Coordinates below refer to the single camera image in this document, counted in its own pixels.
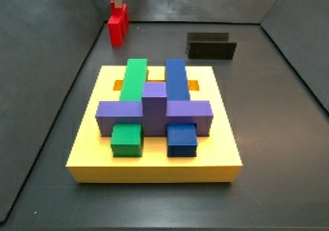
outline purple block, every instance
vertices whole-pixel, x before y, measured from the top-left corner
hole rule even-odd
[[[167,91],[166,83],[144,83],[143,88],[143,124],[146,136],[166,136],[167,131]]]
[[[212,123],[212,109],[210,101],[168,101],[167,123],[194,123],[196,136],[208,136]]]
[[[142,124],[143,105],[142,101],[101,101],[96,112],[97,126],[101,136],[112,134],[114,125]]]
[[[166,82],[144,82],[142,97],[167,97]]]

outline tall blue block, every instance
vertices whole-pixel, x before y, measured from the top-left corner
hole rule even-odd
[[[194,124],[167,125],[167,156],[195,157],[198,139]]]
[[[184,60],[166,60],[166,84],[168,100],[190,100]]]

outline yellow block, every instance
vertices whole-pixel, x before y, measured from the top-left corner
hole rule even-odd
[[[144,138],[142,158],[114,158],[111,138],[100,137],[95,114],[99,101],[119,100],[115,80],[124,76],[124,66],[103,66],[88,100],[67,168],[80,183],[178,183],[233,182],[242,161],[221,94],[210,66],[187,66],[187,79],[196,80],[199,90],[191,100],[210,100],[214,121],[208,137],[198,138],[195,158],[168,158],[167,139]],[[164,67],[148,67],[148,79],[163,80]]]

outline gray table surface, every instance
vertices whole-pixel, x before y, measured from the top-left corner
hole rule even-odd
[[[187,32],[229,32],[238,42],[233,61],[186,59],[214,67],[245,164],[235,182],[77,184],[65,162],[100,66],[186,58]],[[329,228],[327,132],[327,114],[259,26],[134,23],[119,48],[104,27],[0,228]]]

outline green block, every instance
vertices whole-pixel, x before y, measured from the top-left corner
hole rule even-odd
[[[111,137],[111,148],[114,157],[142,157],[142,124],[115,124]]]
[[[143,84],[148,76],[148,60],[128,59],[123,85],[120,89],[120,101],[140,101]]]

